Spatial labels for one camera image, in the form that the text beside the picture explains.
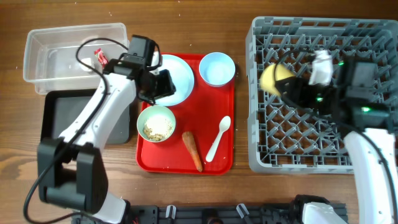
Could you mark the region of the red snack wrapper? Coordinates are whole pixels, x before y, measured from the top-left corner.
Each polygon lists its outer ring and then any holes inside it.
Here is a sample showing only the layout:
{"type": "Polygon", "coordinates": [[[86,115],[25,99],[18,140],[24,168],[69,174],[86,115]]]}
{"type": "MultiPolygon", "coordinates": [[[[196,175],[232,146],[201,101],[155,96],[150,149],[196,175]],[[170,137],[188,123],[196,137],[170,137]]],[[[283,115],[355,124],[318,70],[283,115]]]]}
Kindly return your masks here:
{"type": "Polygon", "coordinates": [[[102,51],[101,48],[98,48],[95,50],[94,55],[98,59],[100,65],[102,68],[105,68],[105,66],[109,63],[107,57],[105,56],[104,52],[102,51]]]}

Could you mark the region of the light blue bowl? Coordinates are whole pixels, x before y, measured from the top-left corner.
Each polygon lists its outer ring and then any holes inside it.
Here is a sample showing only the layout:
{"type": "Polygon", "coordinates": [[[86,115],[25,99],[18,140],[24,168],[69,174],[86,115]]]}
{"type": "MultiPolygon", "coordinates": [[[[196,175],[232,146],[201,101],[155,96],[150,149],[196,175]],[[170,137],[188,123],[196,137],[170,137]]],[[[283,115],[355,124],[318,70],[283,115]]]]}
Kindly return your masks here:
{"type": "Polygon", "coordinates": [[[201,59],[199,72],[206,84],[221,87],[234,78],[236,67],[229,55],[222,52],[212,52],[201,59]]]}

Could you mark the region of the white plastic spoon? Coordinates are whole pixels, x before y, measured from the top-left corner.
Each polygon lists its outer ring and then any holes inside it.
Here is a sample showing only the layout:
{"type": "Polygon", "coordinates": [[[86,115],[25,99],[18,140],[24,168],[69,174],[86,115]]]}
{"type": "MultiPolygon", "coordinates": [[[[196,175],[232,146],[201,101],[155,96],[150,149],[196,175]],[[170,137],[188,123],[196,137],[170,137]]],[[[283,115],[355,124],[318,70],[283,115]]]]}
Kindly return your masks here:
{"type": "Polygon", "coordinates": [[[205,157],[205,160],[207,162],[213,161],[215,154],[217,152],[217,148],[220,144],[221,137],[222,137],[223,133],[230,128],[230,126],[231,126],[231,117],[230,116],[223,117],[219,123],[219,132],[218,132],[213,144],[211,145],[210,150],[208,151],[208,153],[205,157]]]}

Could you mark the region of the yellow plastic cup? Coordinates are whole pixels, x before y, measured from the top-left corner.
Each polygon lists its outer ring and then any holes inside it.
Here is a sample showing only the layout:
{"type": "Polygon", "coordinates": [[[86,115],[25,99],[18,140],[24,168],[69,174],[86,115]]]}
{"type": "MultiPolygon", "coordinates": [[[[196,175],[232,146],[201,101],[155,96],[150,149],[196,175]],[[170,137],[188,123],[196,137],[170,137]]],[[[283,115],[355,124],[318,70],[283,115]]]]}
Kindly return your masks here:
{"type": "Polygon", "coordinates": [[[268,66],[261,74],[259,84],[261,89],[270,94],[280,96],[280,92],[275,87],[275,81],[283,80],[293,77],[294,73],[288,70],[285,66],[272,64],[268,66]]]}

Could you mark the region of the white tissue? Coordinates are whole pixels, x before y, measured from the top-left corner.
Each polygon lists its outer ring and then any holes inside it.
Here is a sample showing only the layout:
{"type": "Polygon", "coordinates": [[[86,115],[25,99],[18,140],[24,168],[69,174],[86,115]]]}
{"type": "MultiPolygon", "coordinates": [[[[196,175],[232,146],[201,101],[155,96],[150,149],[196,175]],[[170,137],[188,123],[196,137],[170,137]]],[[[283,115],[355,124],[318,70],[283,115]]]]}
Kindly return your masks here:
{"type": "Polygon", "coordinates": [[[80,67],[84,72],[91,73],[93,71],[94,64],[91,58],[83,58],[81,62],[80,67]]]}

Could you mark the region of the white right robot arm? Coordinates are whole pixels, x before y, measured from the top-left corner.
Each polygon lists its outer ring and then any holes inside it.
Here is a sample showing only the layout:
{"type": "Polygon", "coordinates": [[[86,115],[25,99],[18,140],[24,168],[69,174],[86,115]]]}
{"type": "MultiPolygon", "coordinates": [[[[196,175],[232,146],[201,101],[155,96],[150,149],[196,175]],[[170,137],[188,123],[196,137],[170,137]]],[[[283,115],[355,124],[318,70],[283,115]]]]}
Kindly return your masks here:
{"type": "Polygon", "coordinates": [[[361,223],[397,223],[397,163],[392,110],[372,100],[377,64],[345,57],[333,82],[333,59],[326,50],[303,50],[312,55],[310,78],[299,78],[282,62],[284,53],[265,69],[266,91],[298,110],[337,125],[351,159],[361,223]]]}

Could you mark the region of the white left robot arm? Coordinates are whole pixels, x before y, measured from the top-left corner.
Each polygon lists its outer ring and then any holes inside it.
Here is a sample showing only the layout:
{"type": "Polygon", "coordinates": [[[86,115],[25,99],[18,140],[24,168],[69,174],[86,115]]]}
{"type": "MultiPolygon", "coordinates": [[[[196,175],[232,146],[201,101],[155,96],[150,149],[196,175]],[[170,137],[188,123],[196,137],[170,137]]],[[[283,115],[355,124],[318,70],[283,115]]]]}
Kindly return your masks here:
{"type": "Polygon", "coordinates": [[[152,39],[134,35],[126,52],[111,59],[99,85],[77,119],[56,139],[44,138],[37,148],[38,178],[23,207],[28,214],[34,192],[39,199],[73,210],[71,217],[96,223],[135,223],[131,204],[108,190],[102,151],[123,111],[136,99],[154,105],[173,95],[175,86],[167,70],[159,71],[162,55],[152,39]]]}

